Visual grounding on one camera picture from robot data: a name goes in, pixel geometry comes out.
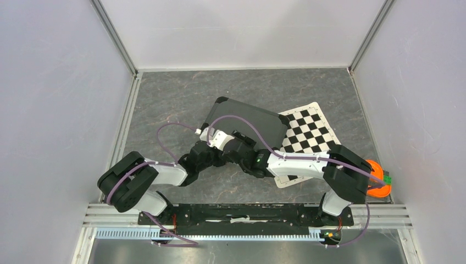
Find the black poker set case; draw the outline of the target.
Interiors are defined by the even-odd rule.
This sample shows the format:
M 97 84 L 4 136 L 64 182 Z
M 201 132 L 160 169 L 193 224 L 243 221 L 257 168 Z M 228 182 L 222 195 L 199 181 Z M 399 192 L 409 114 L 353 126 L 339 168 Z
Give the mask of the black poker set case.
M 259 131 L 265 142 L 273 149 L 281 148 L 290 123 L 288 117 L 282 114 L 221 96 L 215 101 L 200 129 L 204 130 L 215 119 L 225 115 L 238 116 L 250 122 Z M 227 134 L 238 131 L 256 142 L 254 147 L 256 150 L 266 148 L 256 133 L 239 119 L 222 119 L 213 128 Z

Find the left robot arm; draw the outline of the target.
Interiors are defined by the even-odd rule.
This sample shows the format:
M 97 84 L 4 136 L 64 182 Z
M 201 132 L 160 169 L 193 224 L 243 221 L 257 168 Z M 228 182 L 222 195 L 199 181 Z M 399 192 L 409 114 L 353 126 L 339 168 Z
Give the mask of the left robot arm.
M 225 164 L 221 152 L 204 141 L 196 142 L 176 163 L 154 161 L 132 151 L 98 179 L 97 187 L 105 195 L 105 203 L 118 212 L 136 208 L 150 213 L 159 224 L 166 224 L 172 219 L 173 210 L 163 195 L 150 194 L 150 187 L 188 186 L 201 171 Z

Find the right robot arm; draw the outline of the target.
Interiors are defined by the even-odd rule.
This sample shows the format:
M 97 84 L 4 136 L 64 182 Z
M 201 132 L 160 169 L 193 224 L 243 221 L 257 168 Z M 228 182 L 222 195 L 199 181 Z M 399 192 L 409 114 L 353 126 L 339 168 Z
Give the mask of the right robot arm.
M 371 165 L 342 145 L 316 153 L 288 153 L 270 147 L 255 150 L 255 141 L 240 133 L 214 133 L 212 146 L 221 152 L 221 158 L 238 164 L 256 178 L 295 175 L 321 179 L 330 187 L 317 210 L 324 224 L 334 223 L 351 204 L 366 201 Z

